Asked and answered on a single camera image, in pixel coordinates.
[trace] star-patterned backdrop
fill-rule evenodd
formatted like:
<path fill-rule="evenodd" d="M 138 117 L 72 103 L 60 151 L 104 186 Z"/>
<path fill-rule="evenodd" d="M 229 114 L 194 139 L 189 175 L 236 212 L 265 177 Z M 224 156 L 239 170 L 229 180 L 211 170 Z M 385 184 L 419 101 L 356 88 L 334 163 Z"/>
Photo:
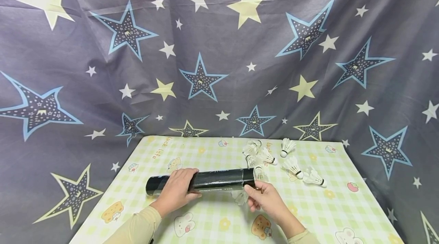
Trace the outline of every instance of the star-patterned backdrop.
<path fill-rule="evenodd" d="M 0 243 L 68 243 L 153 134 L 342 142 L 402 239 L 439 243 L 439 0 L 0 0 L 0 15 Z"/>

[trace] blue-outlined star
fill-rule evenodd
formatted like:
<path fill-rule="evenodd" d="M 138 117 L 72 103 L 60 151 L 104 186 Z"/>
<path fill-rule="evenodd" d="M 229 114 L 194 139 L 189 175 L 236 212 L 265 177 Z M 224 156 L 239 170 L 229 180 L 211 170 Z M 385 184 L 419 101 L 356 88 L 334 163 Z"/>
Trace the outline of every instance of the blue-outlined star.
<path fill-rule="evenodd" d="M 292 54 L 298 51 L 300 52 L 300 59 L 303 59 L 303 56 L 307 53 L 309 48 L 321 34 L 326 31 L 323 25 L 329 15 L 332 4 L 334 4 L 334 0 L 331 0 L 310 22 L 303 21 L 286 13 L 288 22 L 294 33 L 294 38 L 276 56 L 285 56 L 286 54 Z"/>
<path fill-rule="evenodd" d="M 183 129 L 173 129 L 173 128 L 169 128 L 169 129 L 171 131 L 174 131 L 174 132 L 181 132 L 181 136 L 182 137 L 199 137 L 199 134 L 203 134 L 204 132 L 209 131 L 209 130 L 206 130 L 206 129 L 195 129 L 195 128 L 193 128 L 188 120 L 186 120 L 186 123 L 185 123 Z"/>
<path fill-rule="evenodd" d="M 158 34 L 145 30 L 144 28 L 136 25 L 131 1 L 128 1 L 125 12 L 120 20 L 110 19 L 95 13 L 91 14 L 111 31 L 113 31 L 113 38 L 111 39 L 109 54 L 113 53 L 124 45 L 128 45 L 135 53 L 136 57 L 142 61 L 139 41 L 158 36 Z"/>
<path fill-rule="evenodd" d="M 364 151 L 362 155 L 380 158 L 384 165 L 387 180 L 389 180 L 390 175 L 392 175 L 393 164 L 395 164 L 395 162 L 413 166 L 401 149 L 407 126 L 387 138 L 383 137 L 370 126 L 369 129 L 375 145 Z"/>
<path fill-rule="evenodd" d="M 360 83 L 360 85 L 366 89 L 367 70 L 394 60 L 391 57 L 369 57 L 369 45 L 371 39 L 372 37 L 369 37 L 361 51 L 356 55 L 355 59 L 346 63 L 335 63 L 343 69 L 344 73 L 334 88 L 351 78 Z"/>
<path fill-rule="evenodd" d="M 89 187 L 90 183 L 90 165 L 85 168 L 77 181 L 50 173 L 60 185 L 65 197 L 53 209 L 44 214 L 34 223 L 52 218 L 63 212 L 69 212 L 70 229 L 76 224 L 81 214 L 84 202 L 103 194 L 100 190 Z"/>
<path fill-rule="evenodd" d="M 265 135 L 262 125 L 275 117 L 275 115 L 260 116 L 258 106 L 256 105 L 249 116 L 243 116 L 236 119 L 237 121 L 244 123 L 244 128 L 239 136 L 254 131 L 264 137 Z"/>
<path fill-rule="evenodd" d="M 309 125 L 293 126 L 293 128 L 296 128 L 303 132 L 299 140 L 305 140 L 311 137 L 314 138 L 314 140 L 316 141 L 322 141 L 322 132 L 334 127 L 335 125 L 338 124 L 320 124 L 320 112 L 318 112 L 316 116 L 312 119 L 311 123 L 309 123 Z"/>
<path fill-rule="evenodd" d="M 138 119 L 130 119 L 125 113 L 122 113 L 122 132 L 116 137 L 129 136 L 127 138 L 127 147 L 130 144 L 131 140 L 136 137 L 137 134 L 143 133 L 141 128 L 139 128 L 139 123 L 145 118 L 149 117 L 149 115 L 144 117 L 139 117 Z"/>
<path fill-rule="evenodd" d="M 194 73 L 183 71 L 182 69 L 179 70 L 183 74 L 184 78 L 191 83 L 191 91 L 189 92 L 188 99 L 191 99 L 197 94 L 203 92 L 208 97 L 218 102 L 212 86 L 228 75 L 208 74 L 206 72 L 201 53 L 198 54 L 197 66 Z"/>
<path fill-rule="evenodd" d="M 0 116 L 23 120 L 23 137 L 25 141 L 36 129 L 48 123 L 82 124 L 80 120 L 61 108 L 58 93 L 62 86 L 40 95 L 7 74 L 1 71 L 0 73 L 14 85 L 23 101 L 22 104 L 17 106 L 0 108 Z"/>

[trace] white feather shuttlecock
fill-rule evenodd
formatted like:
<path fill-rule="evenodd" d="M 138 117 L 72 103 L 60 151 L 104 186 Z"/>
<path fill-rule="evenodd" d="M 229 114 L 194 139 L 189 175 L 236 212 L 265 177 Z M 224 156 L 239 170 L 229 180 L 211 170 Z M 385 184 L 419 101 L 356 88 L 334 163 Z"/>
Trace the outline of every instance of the white feather shuttlecock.
<path fill-rule="evenodd" d="M 261 148 L 262 142 L 260 140 L 249 140 L 247 145 L 244 146 L 243 152 L 248 152 L 251 155 L 256 155 Z"/>
<path fill-rule="evenodd" d="M 282 168 L 292 172 L 293 174 L 296 175 L 297 178 L 302 179 L 303 178 L 303 172 L 301 171 L 297 158 L 295 158 L 294 156 L 291 156 L 289 158 L 287 158 L 283 164 L 282 164 Z"/>
<path fill-rule="evenodd" d="M 245 160 L 247 161 L 247 168 L 253 168 L 255 166 L 261 165 L 261 161 L 254 155 L 251 154 L 244 154 L 244 155 L 245 155 Z"/>
<path fill-rule="evenodd" d="M 326 188 L 327 186 L 326 180 L 321 178 L 317 171 L 312 167 L 308 167 L 303 173 L 303 181 L 308 184 L 322 186 L 323 188 Z"/>
<path fill-rule="evenodd" d="M 268 176 L 262 169 L 262 166 L 256 166 L 253 170 L 253 176 L 255 180 L 268 182 Z"/>
<path fill-rule="evenodd" d="M 245 203 L 247 203 L 248 194 L 245 192 L 245 190 L 233 190 L 231 193 L 232 198 L 234 198 L 238 206 L 243 206 Z"/>
<path fill-rule="evenodd" d="M 280 152 L 280 156 L 286 158 L 289 152 L 296 148 L 296 143 L 293 140 L 289 140 L 289 138 L 284 138 L 282 140 L 282 151 Z"/>
<path fill-rule="evenodd" d="M 266 147 L 262 148 L 262 151 L 260 151 L 256 156 L 265 163 L 277 165 L 277 158 L 272 156 Z"/>

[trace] hand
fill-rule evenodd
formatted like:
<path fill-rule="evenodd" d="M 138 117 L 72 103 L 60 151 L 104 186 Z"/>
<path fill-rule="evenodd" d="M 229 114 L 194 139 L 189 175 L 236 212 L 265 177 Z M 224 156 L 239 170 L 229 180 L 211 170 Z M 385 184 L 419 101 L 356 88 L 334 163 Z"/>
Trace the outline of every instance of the hand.
<path fill-rule="evenodd" d="M 262 208 L 281 227 L 287 239 L 305 231 L 304 226 L 290 212 L 272 184 L 255 181 L 255 186 L 257 190 L 249 185 L 244 186 L 248 194 L 248 206 L 252 212 Z"/>
<path fill-rule="evenodd" d="M 188 194 L 189 183 L 198 169 L 180 169 L 172 172 L 156 201 L 150 204 L 162 218 L 180 209 L 190 201 L 200 198 L 201 194 Z"/>

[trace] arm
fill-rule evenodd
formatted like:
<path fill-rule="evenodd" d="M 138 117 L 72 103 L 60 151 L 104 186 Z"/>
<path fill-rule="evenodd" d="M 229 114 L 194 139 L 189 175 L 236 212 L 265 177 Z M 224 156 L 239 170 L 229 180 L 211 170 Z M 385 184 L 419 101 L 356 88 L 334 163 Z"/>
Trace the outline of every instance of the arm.
<path fill-rule="evenodd" d="M 201 194 L 187 193 L 189 183 L 198 171 L 198 169 L 173 171 L 157 200 L 134 214 L 104 244 L 149 243 L 162 218 L 201 197 Z"/>
<path fill-rule="evenodd" d="M 257 190 L 246 185 L 250 210 L 263 209 L 277 223 L 289 244 L 318 244 L 317 238 L 311 234 L 286 207 L 277 190 L 270 183 L 255 181 Z"/>

